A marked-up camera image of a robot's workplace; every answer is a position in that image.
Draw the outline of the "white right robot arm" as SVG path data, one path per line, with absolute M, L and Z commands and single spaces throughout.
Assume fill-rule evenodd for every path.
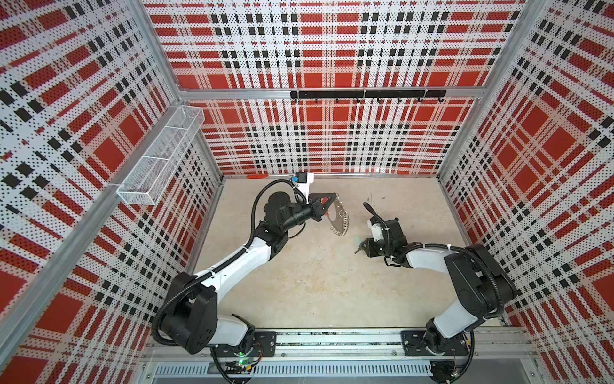
M 372 236 L 359 246 L 368 257 L 382 257 L 388 267 L 442 273 L 453 285 L 456 301 L 427 322 L 416 350 L 446 355 L 465 334 L 502 316 L 505 305 L 518 295 L 503 267 L 480 244 L 410 243 L 397 219 L 385 221 L 376 214 L 368 225 Z

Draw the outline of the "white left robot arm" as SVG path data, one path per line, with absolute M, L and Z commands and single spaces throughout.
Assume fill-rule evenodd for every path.
M 217 347 L 228 347 L 238 356 L 250 353 L 256 345 L 254 325 L 237 315 L 220 315 L 220 302 L 247 275 L 281 252 L 290 230 L 310 220 L 321 221 L 336 201 L 335 193 L 313 193 L 295 203 L 285 192 L 270 195 L 264 218 L 252 224 L 246 245 L 207 270 L 195 275 L 182 272 L 172 280 L 151 324 L 153 339 L 192 355 Z

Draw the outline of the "metal keyring gauge red handle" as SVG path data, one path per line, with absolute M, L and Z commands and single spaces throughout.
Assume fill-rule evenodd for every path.
M 350 216 L 339 196 L 334 199 L 327 214 L 332 232 L 339 237 L 345 236 L 350 227 Z

